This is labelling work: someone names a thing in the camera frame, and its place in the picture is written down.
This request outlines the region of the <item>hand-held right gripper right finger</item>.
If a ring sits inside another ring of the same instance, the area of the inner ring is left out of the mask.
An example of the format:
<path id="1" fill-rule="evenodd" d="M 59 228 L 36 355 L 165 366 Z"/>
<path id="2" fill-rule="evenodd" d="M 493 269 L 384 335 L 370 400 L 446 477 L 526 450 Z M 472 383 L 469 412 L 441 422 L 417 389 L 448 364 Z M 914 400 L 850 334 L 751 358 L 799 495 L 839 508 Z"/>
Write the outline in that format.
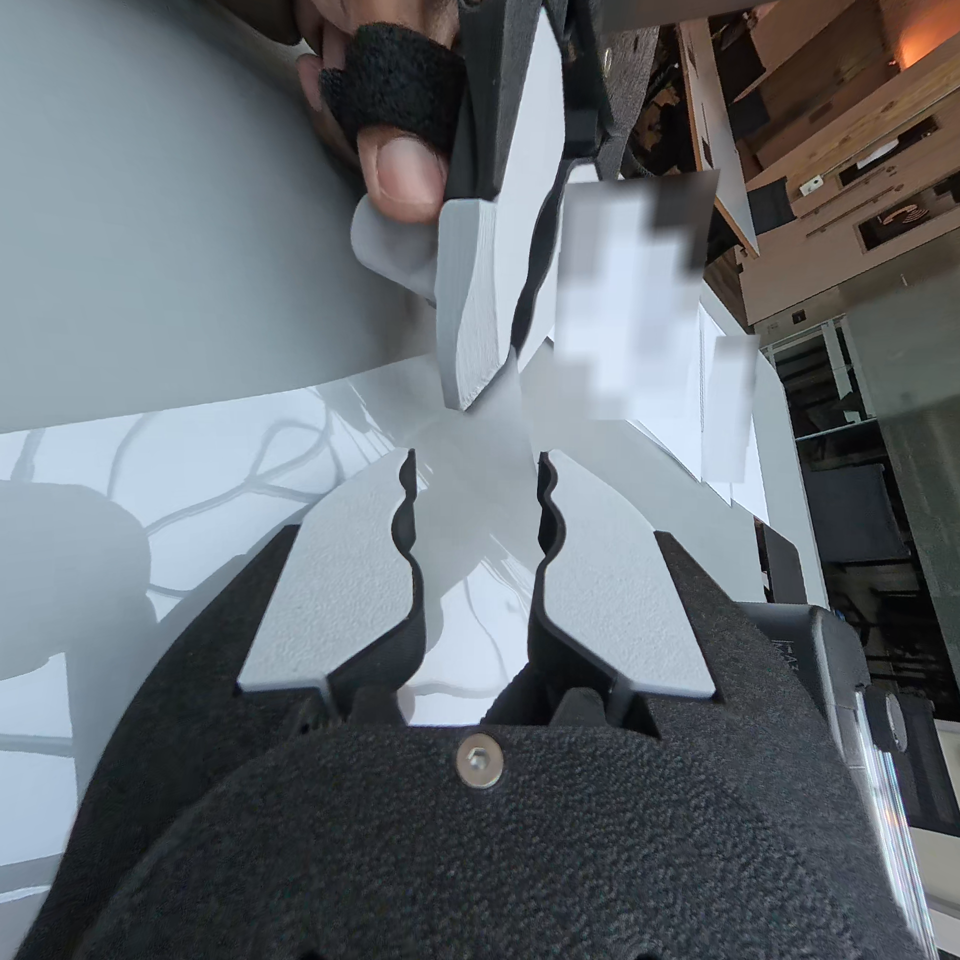
<path id="1" fill-rule="evenodd" d="M 716 688 L 651 523 L 561 450 L 539 456 L 528 659 L 556 690 L 712 698 Z"/>

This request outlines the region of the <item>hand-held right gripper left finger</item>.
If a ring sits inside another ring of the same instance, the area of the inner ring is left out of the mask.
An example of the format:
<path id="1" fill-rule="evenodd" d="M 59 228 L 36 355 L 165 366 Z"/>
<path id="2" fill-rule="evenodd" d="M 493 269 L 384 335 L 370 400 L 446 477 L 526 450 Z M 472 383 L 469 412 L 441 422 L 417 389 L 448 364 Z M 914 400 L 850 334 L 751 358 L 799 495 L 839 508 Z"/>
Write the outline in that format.
<path id="1" fill-rule="evenodd" d="M 397 691 L 426 654 L 412 555 L 416 453 L 396 448 L 309 510 L 237 678 L 246 692 Z"/>

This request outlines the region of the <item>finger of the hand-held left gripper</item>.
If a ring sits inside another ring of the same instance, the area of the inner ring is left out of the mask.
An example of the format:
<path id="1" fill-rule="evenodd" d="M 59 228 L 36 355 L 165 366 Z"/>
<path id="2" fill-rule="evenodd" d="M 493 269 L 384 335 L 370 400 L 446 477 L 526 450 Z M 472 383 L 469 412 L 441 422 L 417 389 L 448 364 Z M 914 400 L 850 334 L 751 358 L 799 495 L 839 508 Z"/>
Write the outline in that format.
<path id="1" fill-rule="evenodd" d="M 535 227 L 565 145 L 562 54 L 546 10 L 461 11 L 467 97 L 438 221 L 444 405 L 467 410 L 511 350 Z"/>
<path id="2" fill-rule="evenodd" d="M 561 185 L 557 187 L 555 195 L 549 198 L 545 240 L 536 240 L 531 249 L 533 254 L 549 254 L 549 259 L 535 294 L 522 296 L 522 300 L 531 302 L 531 310 L 529 327 L 518 349 L 518 362 L 529 362 L 542 342 L 554 336 L 564 202 L 568 185 L 595 184 L 599 181 L 595 161 L 563 161 L 559 173 L 562 174 Z"/>

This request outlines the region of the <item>white glossy desk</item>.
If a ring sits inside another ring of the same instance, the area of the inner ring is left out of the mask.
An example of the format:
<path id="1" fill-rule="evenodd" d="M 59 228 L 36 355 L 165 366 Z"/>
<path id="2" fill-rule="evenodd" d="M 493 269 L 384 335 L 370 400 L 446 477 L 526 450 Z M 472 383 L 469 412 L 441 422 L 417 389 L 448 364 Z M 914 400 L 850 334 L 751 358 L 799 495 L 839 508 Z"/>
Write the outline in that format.
<path id="1" fill-rule="evenodd" d="M 534 461 L 562 450 L 731 598 L 762 601 L 757 470 L 714 492 L 647 431 L 560 413 L 558 372 L 545 342 L 520 375 Z M 102 750 L 169 645 L 279 529 L 418 441 L 415 547 L 429 583 L 429 456 L 441 437 L 464 439 L 437 380 L 431 357 L 414 358 L 319 387 L 2 435 L 2 952 L 36 915 Z M 796 547 L 806 601 L 825 607 L 785 393 L 765 359 L 752 416 L 766 522 Z M 525 663 L 540 511 L 520 477 L 503 481 L 457 516 L 503 511 L 459 534 L 461 572 L 439 575 L 439 617 L 403 691 L 414 724 L 478 721 Z"/>

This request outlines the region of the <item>person's left hand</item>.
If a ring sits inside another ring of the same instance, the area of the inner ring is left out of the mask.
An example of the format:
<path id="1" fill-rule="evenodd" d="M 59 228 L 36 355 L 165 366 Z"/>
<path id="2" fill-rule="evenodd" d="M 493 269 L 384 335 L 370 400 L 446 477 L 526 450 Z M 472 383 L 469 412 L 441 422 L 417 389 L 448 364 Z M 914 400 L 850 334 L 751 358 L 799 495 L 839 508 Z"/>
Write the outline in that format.
<path id="1" fill-rule="evenodd" d="M 352 146 L 326 105 L 324 69 L 341 69 L 350 36 L 362 25 L 389 22 L 452 47 L 459 32 L 452 1 L 295 1 L 294 22 L 311 53 L 296 72 L 315 132 L 341 160 L 362 171 L 371 204 L 401 223 L 434 223 L 444 201 L 447 158 L 410 133 L 391 126 L 361 130 Z"/>

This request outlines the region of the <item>dark grey clamp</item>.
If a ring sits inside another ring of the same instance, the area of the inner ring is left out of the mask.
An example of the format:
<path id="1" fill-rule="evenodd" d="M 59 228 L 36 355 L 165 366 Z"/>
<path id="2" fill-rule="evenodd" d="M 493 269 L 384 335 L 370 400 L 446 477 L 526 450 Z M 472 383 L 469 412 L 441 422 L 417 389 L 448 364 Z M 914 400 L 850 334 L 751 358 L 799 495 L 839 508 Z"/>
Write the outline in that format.
<path id="1" fill-rule="evenodd" d="M 846 766 L 864 769 L 872 744 L 866 710 L 872 680 L 857 631 L 821 606 L 741 603 L 740 608 L 797 676 Z"/>

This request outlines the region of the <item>white wood-edged table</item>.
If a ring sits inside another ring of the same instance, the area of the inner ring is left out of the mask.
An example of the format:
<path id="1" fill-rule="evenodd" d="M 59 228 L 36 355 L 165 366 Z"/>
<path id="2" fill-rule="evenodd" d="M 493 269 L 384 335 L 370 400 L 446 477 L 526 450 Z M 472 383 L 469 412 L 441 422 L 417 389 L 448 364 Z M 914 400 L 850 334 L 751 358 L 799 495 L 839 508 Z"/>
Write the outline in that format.
<path id="1" fill-rule="evenodd" d="M 758 258 L 758 236 L 718 75 L 709 20 L 678 23 L 677 38 L 697 168 L 716 174 L 714 206 L 747 257 Z"/>

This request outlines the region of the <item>black box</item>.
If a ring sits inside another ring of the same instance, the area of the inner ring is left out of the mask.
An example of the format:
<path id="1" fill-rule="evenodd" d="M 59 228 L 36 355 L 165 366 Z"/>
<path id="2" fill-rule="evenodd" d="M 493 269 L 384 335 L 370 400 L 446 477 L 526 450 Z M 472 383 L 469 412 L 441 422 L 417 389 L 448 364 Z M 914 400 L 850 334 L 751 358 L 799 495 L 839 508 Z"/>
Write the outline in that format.
<path id="1" fill-rule="evenodd" d="M 750 217 L 756 236 L 794 222 L 785 176 L 747 192 Z"/>

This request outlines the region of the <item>dark rectangular screen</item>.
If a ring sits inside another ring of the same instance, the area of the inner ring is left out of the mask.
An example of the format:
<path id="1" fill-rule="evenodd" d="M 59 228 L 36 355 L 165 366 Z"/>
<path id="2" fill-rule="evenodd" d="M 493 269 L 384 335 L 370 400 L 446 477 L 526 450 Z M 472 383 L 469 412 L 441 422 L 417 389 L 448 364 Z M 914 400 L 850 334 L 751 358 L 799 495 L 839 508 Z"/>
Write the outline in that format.
<path id="1" fill-rule="evenodd" d="M 910 549 L 898 526 L 879 463 L 801 472 L 820 560 L 871 565 L 907 561 Z"/>

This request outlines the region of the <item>grey framed glass door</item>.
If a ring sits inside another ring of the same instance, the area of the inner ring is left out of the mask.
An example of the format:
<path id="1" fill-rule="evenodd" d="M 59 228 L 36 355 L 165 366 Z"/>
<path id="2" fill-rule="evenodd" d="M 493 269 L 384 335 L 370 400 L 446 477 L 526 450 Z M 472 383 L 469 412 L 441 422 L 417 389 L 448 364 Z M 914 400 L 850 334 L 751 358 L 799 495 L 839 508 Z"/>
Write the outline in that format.
<path id="1" fill-rule="evenodd" d="M 797 442 L 818 440 L 876 420 L 844 315 L 762 346 L 784 390 Z"/>

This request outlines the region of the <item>glass partition panel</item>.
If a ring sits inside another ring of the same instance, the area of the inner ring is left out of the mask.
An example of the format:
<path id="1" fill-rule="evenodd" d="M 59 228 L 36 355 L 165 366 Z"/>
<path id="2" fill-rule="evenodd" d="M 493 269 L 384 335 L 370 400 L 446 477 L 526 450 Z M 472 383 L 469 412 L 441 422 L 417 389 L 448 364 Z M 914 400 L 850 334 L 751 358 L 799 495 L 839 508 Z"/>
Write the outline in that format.
<path id="1" fill-rule="evenodd" d="M 901 289 L 851 310 L 848 331 L 891 461 L 942 647 L 935 715 L 958 792 L 958 282 Z"/>

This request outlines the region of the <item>wooden wall cabinet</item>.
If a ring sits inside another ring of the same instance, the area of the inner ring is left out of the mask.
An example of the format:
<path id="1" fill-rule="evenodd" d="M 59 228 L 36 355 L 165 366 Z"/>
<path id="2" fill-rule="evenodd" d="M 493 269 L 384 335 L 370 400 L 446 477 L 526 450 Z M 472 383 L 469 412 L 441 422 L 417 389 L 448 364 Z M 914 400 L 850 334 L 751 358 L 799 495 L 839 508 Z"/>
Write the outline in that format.
<path id="1" fill-rule="evenodd" d="M 738 142 L 791 222 L 738 255 L 758 327 L 958 227 L 958 2 L 780 2 L 756 26 L 769 122 Z"/>

